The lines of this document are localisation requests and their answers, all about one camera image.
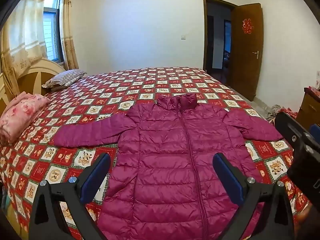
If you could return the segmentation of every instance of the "red checkered bedspread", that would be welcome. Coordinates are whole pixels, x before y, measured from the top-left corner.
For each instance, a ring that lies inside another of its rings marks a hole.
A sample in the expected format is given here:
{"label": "red checkered bedspread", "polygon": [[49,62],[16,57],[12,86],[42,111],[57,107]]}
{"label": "red checkered bedspread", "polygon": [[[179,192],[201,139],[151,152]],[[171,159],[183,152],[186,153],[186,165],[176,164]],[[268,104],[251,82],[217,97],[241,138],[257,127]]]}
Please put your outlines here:
{"label": "red checkered bedspread", "polygon": [[[0,172],[8,195],[16,210],[18,223],[28,230],[28,221],[36,189],[42,179],[50,183],[78,176],[100,153],[107,152],[116,162],[117,145],[92,148],[58,148],[48,146],[60,126],[87,123],[127,111],[138,103],[154,103],[158,96],[196,93],[199,103],[215,104],[227,111],[242,108],[247,114],[259,116],[240,96],[207,75],[188,67],[145,68],[99,74],[80,79],[71,87],[50,93],[51,103],[20,137],[16,144],[0,149]],[[288,179],[286,172],[292,162],[292,149],[286,141],[247,141],[248,153],[256,163],[265,183],[282,180],[285,183],[296,214],[307,199]],[[100,205],[108,187],[103,181],[94,201],[87,205],[97,220]],[[65,203],[63,214],[73,235],[80,239]]]}

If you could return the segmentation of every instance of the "wooden headboard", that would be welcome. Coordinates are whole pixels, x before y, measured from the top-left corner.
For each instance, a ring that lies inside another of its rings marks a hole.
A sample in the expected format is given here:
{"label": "wooden headboard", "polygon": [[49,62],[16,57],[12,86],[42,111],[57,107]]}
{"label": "wooden headboard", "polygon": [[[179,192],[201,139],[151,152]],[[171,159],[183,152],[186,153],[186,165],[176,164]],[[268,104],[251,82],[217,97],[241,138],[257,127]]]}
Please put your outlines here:
{"label": "wooden headboard", "polygon": [[[21,77],[18,78],[18,86],[20,92],[25,91],[30,94],[45,95],[49,92],[48,89],[41,87],[53,76],[63,72],[64,69],[57,63],[41,59],[36,64],[32,65]],[[0,74],[0,116],[9,104],[8,97],[4,89],[3,73]]]}

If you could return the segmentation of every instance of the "curtain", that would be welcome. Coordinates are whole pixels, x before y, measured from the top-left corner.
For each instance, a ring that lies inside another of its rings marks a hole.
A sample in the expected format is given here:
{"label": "curtain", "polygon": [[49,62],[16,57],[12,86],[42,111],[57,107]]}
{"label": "curtain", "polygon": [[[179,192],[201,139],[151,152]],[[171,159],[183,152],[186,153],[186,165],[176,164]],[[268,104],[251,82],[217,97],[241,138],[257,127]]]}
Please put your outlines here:
{"label": "curtain", "polygon": [[43,31],[44,0],[21,0],[1,31],[0,56],[9,100],[20,94],[17,79],[47,57]]}
{"label": "curtain", "polygon": [[64,68],[66,70],[79,68],[70,28],[71,6],[71,0],[60,0],[60,35]]}

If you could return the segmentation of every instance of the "metal screw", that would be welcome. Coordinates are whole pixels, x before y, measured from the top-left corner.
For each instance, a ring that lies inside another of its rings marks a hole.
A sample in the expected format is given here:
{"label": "metal screw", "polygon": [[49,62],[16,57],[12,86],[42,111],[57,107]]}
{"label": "metal screw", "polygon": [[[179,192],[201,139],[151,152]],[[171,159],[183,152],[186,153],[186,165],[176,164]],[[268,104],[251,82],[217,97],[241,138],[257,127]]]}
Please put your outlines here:
{"label": "metal screw", "polygon": [[69,181],[70,183],[75,183],[75,182],[77,181],[77,177],[70,177],[70,178],[68,179],[68,181]]}
{"label": "metal screw", "polygon": [[249,177],[247,178],[247,182],[249,182],[250,184],[254,184],[256,183],[256,180],[253,177]]}
{"label": "metal screw", "polygon": [[277,182],[277,185],[278,185],[279,187],[283,187],[283,186],[284,186],[284,183],[283,183],[281,180],[279,180],[279,181]]}
{"label": "metal screw", "polygon": [[40,182],[40,186],[45,186],[45,185],[47,185],[47,181],[46,181],[46,180],[42,180],[42,181]]}
{"label": "metal screw", "polygon": [[313,149],[309,145],[306,145],[305,148],[308,153],[313,154]]}

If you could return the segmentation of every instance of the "jacket sleeve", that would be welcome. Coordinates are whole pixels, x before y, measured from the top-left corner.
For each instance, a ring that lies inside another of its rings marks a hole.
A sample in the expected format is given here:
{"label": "jacket sleeve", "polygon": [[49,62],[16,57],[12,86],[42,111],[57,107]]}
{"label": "jacket sleeve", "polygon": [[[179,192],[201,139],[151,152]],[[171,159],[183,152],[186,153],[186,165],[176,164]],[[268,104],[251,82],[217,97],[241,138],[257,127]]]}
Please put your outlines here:
{"label": "jacket sleeve", "polygon": [[55,134],[53,143],[68,148],[116,143],[124,131],[136,126],[132,119],[123,113],[118,113],[96,122],[64,125]]}
{"label": "jacket sleeve", "polygon": [[276,128],[263,118],[250,116],[242,109],[234,109],[227,113],[223,122],[240,130],[248,140],[279,141],[283,136]]}

